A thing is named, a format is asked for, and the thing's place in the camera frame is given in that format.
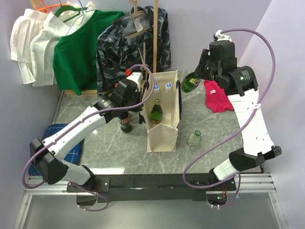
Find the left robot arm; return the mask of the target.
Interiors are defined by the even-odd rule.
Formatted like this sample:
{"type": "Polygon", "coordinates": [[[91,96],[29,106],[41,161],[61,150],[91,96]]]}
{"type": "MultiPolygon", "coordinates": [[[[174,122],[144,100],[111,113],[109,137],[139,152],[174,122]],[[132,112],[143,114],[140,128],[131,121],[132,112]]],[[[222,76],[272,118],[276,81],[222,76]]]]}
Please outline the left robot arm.
{"type": "Polygon", "coordinates": [[[119,80],[117,87],[99,96],[74,121],[43,141],[30,143],[31,164],[49,185],[61,180],[78,184],[85,192],[95,187],[92,171],[65,161],[67,154],[91,132],[108,124],[128,110],[138,112],[142,107],[141,82],[143,76],[133,73],[119,80]]]}

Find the cream canvas tote bag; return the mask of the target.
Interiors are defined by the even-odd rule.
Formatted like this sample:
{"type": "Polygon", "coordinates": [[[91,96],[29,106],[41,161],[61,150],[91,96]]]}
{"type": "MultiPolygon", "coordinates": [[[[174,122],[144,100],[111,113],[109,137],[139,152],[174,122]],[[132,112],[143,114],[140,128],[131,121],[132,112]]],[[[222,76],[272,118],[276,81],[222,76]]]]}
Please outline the cream canvas tote bag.
{"type": "Polygon", "coordinates": [[[174,152],[178,137],[178,124],[182,113],[181,82],[178,71],[154,73],[154,83],[159,85],[158,93],[153,92],[152,80],[141,83],[142,99],[147,99],[139,113],[139,123],[147,130],[148,152],[174,152]],[[166,91],[165,85],[171,83],[173,89],[166,91]],[[163,118],[159,124],[151,121],[151,110],[154,100],[160,96],[163,118]]]}

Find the green Perrier bottle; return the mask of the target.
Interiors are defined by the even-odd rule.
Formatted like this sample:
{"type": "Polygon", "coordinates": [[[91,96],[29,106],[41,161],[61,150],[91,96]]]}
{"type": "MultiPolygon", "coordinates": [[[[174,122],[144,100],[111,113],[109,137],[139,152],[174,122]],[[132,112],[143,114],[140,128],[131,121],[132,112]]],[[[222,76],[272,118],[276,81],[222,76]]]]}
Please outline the green Perrier bottle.
{"type": "Polygon", "coordinates": [[[195,72],[189,73],[183,78],[182,84],[181,84],[181,90],[184,93],[189,93],[196,89],[201,82],[200,77],[197,77],[195,75],[195,72]]]}
{"type": "Polygon", "coordinates": [[[161,100],[155,99],[154,100],[154,106],[151,110],[151,121],[154,124],[159,124],[162,121],[163,118],[163,110],[161,107],[161,100]]]}

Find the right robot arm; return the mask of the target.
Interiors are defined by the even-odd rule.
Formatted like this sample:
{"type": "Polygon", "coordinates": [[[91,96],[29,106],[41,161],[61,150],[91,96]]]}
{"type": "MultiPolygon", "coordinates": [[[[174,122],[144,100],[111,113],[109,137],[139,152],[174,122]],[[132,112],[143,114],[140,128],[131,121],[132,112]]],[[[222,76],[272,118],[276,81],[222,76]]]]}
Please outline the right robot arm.
{"type": "Polygon", "coordinates": [[[280,156],[282,149],[273,143],[267,131],[255,73],[249,66],[237,66],[233,42],[211,42],[202,51],[195,74],[216,82],[224,90],[242,130],[243,147],[231,152],[227,160],[210,171],[210,187],[220,190],[228,177],[280,156]]]}

